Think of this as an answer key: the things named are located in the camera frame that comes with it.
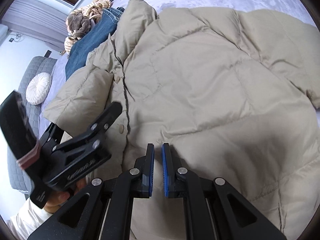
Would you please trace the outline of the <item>person's left hand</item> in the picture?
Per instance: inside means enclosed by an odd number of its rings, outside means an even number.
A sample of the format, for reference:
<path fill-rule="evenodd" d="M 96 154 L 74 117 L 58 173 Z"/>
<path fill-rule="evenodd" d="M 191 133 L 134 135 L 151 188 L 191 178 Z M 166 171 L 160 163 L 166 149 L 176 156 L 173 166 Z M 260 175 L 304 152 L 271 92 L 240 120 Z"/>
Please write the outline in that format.
<path fill-rule="evenodd" d="M 86 185 L 86 178 L 82 178 L 77 181 L 73 194 L 77 194 Z M 43 209 L 48 213 L 55 213 L 62 206 L 62 204 L 70 198 L 70 196 L 71 195 L 69 192 L 54 191 L 51 193 Z"/>

